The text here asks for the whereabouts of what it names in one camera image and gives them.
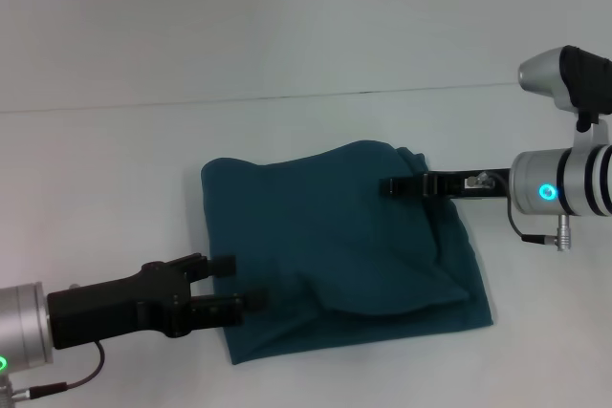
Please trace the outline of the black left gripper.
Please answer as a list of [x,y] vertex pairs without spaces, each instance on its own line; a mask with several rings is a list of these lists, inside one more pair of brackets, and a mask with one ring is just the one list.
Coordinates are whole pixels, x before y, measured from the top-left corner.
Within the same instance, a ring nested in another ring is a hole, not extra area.
[[63,350],[140,331],[182,337],[188,334],[186,322],[192,330],[241,326],[247,314],[267,308],[266,290],[191,299],[190,283],[235,274],[234,255],[210,259],[193,253],[168,264],[146,264],[138,273],[119,280],[50,293],[47,303],[54,348]]

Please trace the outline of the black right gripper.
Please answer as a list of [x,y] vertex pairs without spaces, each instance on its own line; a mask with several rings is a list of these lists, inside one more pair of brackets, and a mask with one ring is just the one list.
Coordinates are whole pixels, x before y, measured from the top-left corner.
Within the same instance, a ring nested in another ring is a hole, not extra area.
[[379,180],[379,193],[386,197],[449,199],[506,198],[510,169],[429,171],[410,177]]

